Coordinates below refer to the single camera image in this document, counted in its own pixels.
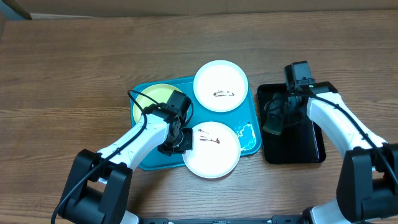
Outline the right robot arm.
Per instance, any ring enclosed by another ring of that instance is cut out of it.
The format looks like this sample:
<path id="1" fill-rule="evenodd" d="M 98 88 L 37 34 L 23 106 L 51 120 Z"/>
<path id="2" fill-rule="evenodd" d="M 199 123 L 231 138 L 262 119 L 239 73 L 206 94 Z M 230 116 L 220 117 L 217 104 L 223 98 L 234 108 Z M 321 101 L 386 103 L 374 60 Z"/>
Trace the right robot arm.
<path id="1" fill-rule="evenodd" d="M 316 82 L 308 62 L 284 68 L 286 93 L 265 105 L 263 129 L 282 134 L 303 119 L 315 123 L 343 158 L 336 198 L 307 208 L 298 223 L 369 223 L 397 215 L 397 145 L 368 129 L 330 82 Z"/>

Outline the white plate with blue rim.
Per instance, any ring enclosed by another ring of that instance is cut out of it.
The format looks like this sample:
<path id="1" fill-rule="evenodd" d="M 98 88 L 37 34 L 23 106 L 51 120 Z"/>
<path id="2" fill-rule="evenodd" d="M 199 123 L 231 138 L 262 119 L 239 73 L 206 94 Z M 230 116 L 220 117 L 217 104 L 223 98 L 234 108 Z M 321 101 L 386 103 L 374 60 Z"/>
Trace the white plate with blue rim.
<path id="1" fill-rule="evenodd" d="M 229 112 L 239 107 L 249 89 L 245 72 L 233 62 L 214 60 L 204 64 L 193 80 L 198 102 L 214 112 Z"/>

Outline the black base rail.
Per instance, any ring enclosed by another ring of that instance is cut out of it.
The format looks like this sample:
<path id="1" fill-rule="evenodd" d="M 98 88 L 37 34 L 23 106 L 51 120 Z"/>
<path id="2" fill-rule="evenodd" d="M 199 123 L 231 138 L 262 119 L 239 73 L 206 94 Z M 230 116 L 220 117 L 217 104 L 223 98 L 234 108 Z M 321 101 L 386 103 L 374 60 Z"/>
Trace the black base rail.
<path id="1" fill-rule="evenodd" d="M 139 224 L 309 224 L 302 215 L 274 215 L 271 218 L 179 219 L 141 218 Z"/>

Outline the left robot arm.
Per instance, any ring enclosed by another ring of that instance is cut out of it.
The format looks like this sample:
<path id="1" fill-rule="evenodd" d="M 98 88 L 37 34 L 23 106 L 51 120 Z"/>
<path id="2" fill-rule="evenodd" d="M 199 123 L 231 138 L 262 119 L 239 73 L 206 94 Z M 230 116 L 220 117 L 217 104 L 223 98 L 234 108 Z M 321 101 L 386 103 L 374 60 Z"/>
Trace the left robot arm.
<path id="1" fill-rule="evenodd" d="M 142 223 L 127 210 L 132 173 L 153 149 L 166 156 L 192 149 L 193 131 L 187 124 L 193 103 L 173 91 L 165 103 L 153 101 L 139 110 L 139 122 L 117 141 L 76 155 L 51 223 L 57 217 L 72 223 Z"/>

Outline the black plastic tray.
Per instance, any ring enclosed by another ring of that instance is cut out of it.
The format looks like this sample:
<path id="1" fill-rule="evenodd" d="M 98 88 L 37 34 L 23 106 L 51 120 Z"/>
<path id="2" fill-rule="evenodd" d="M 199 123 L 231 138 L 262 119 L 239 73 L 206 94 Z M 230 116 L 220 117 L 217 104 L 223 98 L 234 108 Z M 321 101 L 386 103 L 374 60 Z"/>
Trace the black plastic tray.
<path id="1" fill-rule="evenodd" d="M 264 159 L 270 164 L 322 163 L 326 159 L 322 131 L 309 119 L 280 135 L 261 130 Z"/>

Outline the teal plastic tray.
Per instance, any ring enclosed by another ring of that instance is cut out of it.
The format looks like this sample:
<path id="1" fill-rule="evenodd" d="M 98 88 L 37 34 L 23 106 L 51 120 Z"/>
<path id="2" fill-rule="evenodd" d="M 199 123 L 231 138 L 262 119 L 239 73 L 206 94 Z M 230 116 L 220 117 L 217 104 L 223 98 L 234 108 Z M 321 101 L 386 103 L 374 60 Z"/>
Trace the teal plastic tray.
<path id="1" fill-rule="evenodd" d="M 195 98 L 193 80 L 193 77 L 183 77 L 142 83 L 135 86 L 133 89 L 152 97 L 153 94 L 147 91 L 149 87 L 165 84 L 174 86 L 176 89 L 186 94 L 193 102 L 194 112 L 193 118 L 188 124 L 189 128 L 207 121 L 223 123 L 236 133 L 241 145 L 242 156 L 251 156 L 255 154 L 261 147 L 262 139 L 251 90 L 248 91 L 245 100 L 239 107 L 229 112 L 217 113 L 206 109 Z M 143 170 L 152 171 L 184 165 L 185 163 L 181 154 L 166 156 L 157 149 L 153 149 L 139 164 L 139 167 Z"/>

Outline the dark chair leg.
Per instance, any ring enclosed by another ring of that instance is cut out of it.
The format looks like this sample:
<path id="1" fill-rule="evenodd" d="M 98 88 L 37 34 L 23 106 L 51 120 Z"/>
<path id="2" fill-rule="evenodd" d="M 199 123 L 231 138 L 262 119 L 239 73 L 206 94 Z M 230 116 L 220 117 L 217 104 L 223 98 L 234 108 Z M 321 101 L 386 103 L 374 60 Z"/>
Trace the dark chair leg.
<path id="1" fill-rule="evenodd" d="M 1 0 L 1 12 L 7 19 L 32 20 L 32 16 L 16 0 Z"/>

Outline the green and yellow sponge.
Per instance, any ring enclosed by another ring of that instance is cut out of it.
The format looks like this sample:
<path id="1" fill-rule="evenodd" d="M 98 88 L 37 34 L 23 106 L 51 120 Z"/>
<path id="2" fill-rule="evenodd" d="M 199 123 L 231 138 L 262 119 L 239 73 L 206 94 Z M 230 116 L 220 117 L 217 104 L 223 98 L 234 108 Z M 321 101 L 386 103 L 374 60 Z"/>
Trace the green and yellow sponge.
<path id="1" fill-rule="evenodd" d="M 266 118 L 265 124 L 262 127 L 262 130 L 270 134 L 280 135 L 283 129 L 283 125 L 283 119 L 276 116 L 268 116 Z"/>

